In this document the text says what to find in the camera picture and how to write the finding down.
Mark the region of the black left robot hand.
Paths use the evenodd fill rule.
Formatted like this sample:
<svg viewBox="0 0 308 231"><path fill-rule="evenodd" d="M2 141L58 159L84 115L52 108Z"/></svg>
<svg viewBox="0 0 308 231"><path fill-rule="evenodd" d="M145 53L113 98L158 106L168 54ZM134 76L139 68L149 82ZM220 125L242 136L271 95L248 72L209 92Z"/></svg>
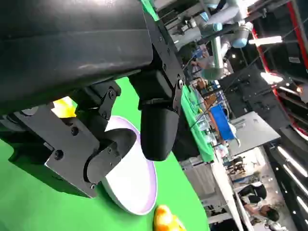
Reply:
<svg viewBox="0 0 308 231"><path fill-rule="evenodd" d="M1 1L0 138L27 173L60 192L97 195L137 139L128 128L106 130L122 77L139 97L144 156L165 160L185 76L141 1Z"/></svg>

